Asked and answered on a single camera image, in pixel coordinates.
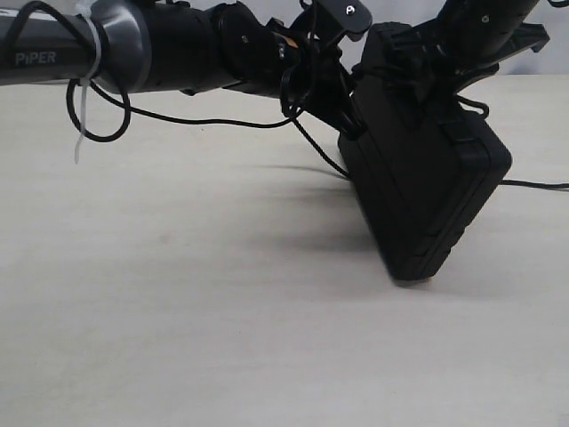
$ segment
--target black plastic box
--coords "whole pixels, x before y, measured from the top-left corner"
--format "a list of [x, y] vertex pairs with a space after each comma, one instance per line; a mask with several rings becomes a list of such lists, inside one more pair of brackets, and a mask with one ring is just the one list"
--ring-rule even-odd
[[[383, 61], [381, 34], [372, 29], [363, 65]], [[453, 99], [409, 108], [405, 94], [378, 77], [365, 77], [353, 99], [368, 131], [339, 145], [365, 217], [393, 278], [431, 278], [512, 157], [478, 113]]]

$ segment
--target black cable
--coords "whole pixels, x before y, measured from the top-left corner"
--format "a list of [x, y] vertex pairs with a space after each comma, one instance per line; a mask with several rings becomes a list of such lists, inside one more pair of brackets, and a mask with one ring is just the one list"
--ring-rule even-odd
[[546, 184], [542, 182], [504, 180], [502, 181], [501, 185], [509, 187], [526, 187], [528, 189], [546, 189], [550, 191], [560, 191], [560, 190], [569, 189], [569, 183]]
[[320, 147], [318, 145], [318, 143], [316, 141], [314, 141], [314, 138], [312, 138], [310, 136], [310, 134], [307, 132], [307, 130], [299, 123], [298, 120], [293, 120], [293, 124], [296, 126], [296, 128], [302, 133], [302, 136], [304, 136], [307, 141], [310, 143], [310, 145], [317, 151], [317, 153], [324, 159], [324, 161], [330, 165], [336, 172], [338, 172], [340, 175], [342, 175], [345, 179], [349, 180], [349, 173], [346, 172], [344, 169], [342, 169], [336, 162], [334, 162], [331, 158], [328, 157], [328, 155], [324, 152], [324, 150], [322, 149], [322, 147]]
[[[121, 138], [126, 133], [126, 131], [128, 131], [128, 128], [130, 127], [132, 121], [131, 99], [128, 96], [128, 92], [124, 89], [124, 87], [121, 84], [119, 84], [116, 79], [114, 80], [115, 80], [115, 85], [120, 92], [121, 98], [123, 99], [123, 102], [121, 103], [121, 106], [124, 110], [123, 123], [120, 125], [120, 127], [116, 132], [107, 136], [100, 136], [95, 133], [91, 133], [90, 131], [85, 129], [84, 130], [85, 138], [89, 138], [90, 140], [95, 142], [114, 142], [119, 138]], [[71, 119], [71, 123], [73, 123], [77, 131], [82, 130], [81, 120], [77, 116], [75, 108], [75, 89], [79, 86], [79, 82], [80, 80], [77, 79], [70, 80], [68, 84], [68, 89], [65, 94], [65, 101], [68, 108], [69, 118]]]
[[[111, 104], [124, 109], [125, 105], [107, 94], [103, 91], [99, 86], [97, 86], [94, 82], [91, 82], [91, 88], [105, 101], [110, 102]], [[208, 118], [208, 119], [200, 119], [200, 120], [193, 120], [187, 118], [178, 118], [178, 117], [170, 117], [165, 116], [162, 114], [158, 114], [152, 111], [147, 111], [145, 109], [137, 109], [136, 107], [130, 106], [130, 111], [134, 114], [138, 114], [140, 116], [153, 118], [155, 120], [161, 120], [163, 122], [174, 123], [176, 125], [232, 125], [232, 126], [241, 126], [241, 127], [251, 127], [253, 129], [277, 129], [278, 127], [283, 127], [285, 125], [289, 125], [293, 122], [294, 119], [298, 118], [302, 113], [303, 110], [299, 111], [295, 117], [289, 117], [286, 120], [276, 123], [269, 123], [269, 124], [262, 124], [262, 123], [251, 123], [251, 122], [242, 122], [239, 120], [230, 120], [225, 118]]]

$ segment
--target tabletop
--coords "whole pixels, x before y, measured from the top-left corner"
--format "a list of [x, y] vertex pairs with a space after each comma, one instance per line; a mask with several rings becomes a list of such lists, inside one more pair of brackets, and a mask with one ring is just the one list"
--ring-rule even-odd
[[[75, 165], [64, 93], [0, 89], [0, 425], [569, 425], [569, 194], [498, 189], [405, 289], [292, 126], [136, 117]], [[569, 77], [466, 94], [490, 104], [510, 178], [569, 179]], [[280, 118], [223, 91], [132, 102]], [[90, 129], [120, 120], [90, 95]], [[302, 121], [339, 159], [337, 134]]]

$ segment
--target black wire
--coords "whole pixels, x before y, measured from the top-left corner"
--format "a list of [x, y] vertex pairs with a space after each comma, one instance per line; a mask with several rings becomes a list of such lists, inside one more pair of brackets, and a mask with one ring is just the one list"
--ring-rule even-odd
[[[111, 104], [124, 109], [125, 105], [107, 94], [103, 91], [99, 86], [97, 86], [94, 82], [91, 82], [91, 88], [105, 101], [110, 102]], [[155, 113], [153, 111], [147, 111], [145, 109], [137, 109], [136, 107], [130, 106], [130, 111], [134, 114], [138, 114], [140, 116], [153, 118], [155, 120], [161, 120], [163, 122], [174, 123], [176, 125], [232, 125], [232, 126], [241, 126], [241, 127], [251, 127], [253, 129], [277, 129], [278, 127], [283, 127], [285, 125], [289, 125], [293, 122], [294, 119], [298, 118], [302, 113], [303, 110], [298, 111], [294, 117], [289, 117], [286, 120], [276, 123], [269, 123], [269, 124], [262, 124], [262, 123], [250, 123], [250, 122], [242, 122], [239, 120], [230, 120], [225, 118], [209, 118], [209, 119], [202, 119], [202, 120], [193, 120], [187, 118], [178, 118], [178, 117], [170, 117], [165, 116], [162, 114]]]
[[24, 27], [29, 21], [29, 17], [33, 12], [36, 11], [42, 11], [52, 16], [56, 21], [59, 22], [59, 24], [61, 24], [61, 26], [64, 29], [66, 29], [69, 32], [69, 34], [71, 34], [71, 36], [73, 36], [76, 39], [76, 41], [88, 53], [90, 53], [91, 55], [94, 54], [94, 49], [92, 48], [89, 41], [83, 36], [83, 34], [81, 34], [81, 32], [77, 28], [73, 26], [73, 24], [71, 24], [71, 22], [68, 21], [68, 19], [65, 16], [63, 16], [55, 8], [48, 5], [47, 3], [34, 1], [34, 2], [29, 2], [24, 6], [22, 6], [20, 11], [18, 12], [18, 15], [12, 22], [12, 25], [10, 26], [10, 28], [8, 28], [8, 31], [4, 36], [2, 47], [0, 48], [1, 51], [0, 58], [2, 60], [5, 60], [5, 56], [7, 55], [7, 53], [14, 47], [14, 45], [18, 41], [21, 32], [23, 31]]
[[328, 155], [324, 152], [324, 150], [322, 149], [322, 147], [320, 147], [318, 145], [318, 143], [316, 141], [314, 141], [314, 138], [312, 138], [312, 136], [310, 136], [310, 134], [307, 132], [307, 130], [299, 123], [298, 120], [293, 120], [293, 124], [296, 126], [296, 128], [302, 133], [302, 136], [304, 136], [307, 141], [310, 143], [310, 145], [317, 151], [317, 153], [322, 157], [322, 159], [328, 164], [330, 165], [336, 172], [338, 172], [340, 175], [342, 175], [345, 179], [349, 180], [349, 173], [346, 172], [344, 169], [342, 169], [336, 162], [334, 162], [331, 158], [328, 157]]
[[[90, 131], [85, 129], [84, 136], [95, 142], [114, 142], [119, 138], [121, 138], [126, 133], [126, 131], [128, 131], [128, 128], [131, 125], [132, 121], [131, 99], [128, 96], [128, 92], [124, 89], [124, 87], [121, 84], [119, 84], [118, 80], [116, 79], [113, 80], [115, 80], [115, 86], [118, 88], [121, 98], [123, 99], [123, 103], [121, 103], [121, 107], [124, 110], [123, 123], [120, 125], [120, 127], [116, 132], [107, 136], [100, 136], [95, 133], [91, 133]], [[68, 89], [65, 94], [65, 101], [68, 107], [68, 113], [71, 122], [78, 131], [81, 131], [82, 130], [81, 120], [77, 116], [75, 108], [75, 90], [79, 86], [79, 82], [80, 80], [77, 79], [69, 81]]]
[[509, 187], [526, 187], [528, 189], [546, 189], [550, 191], [560, 191], [560, 190], [569, 189], [569, 183], [546, 184], [543, 182], [504, 180], [502, 181], [501, 185]]

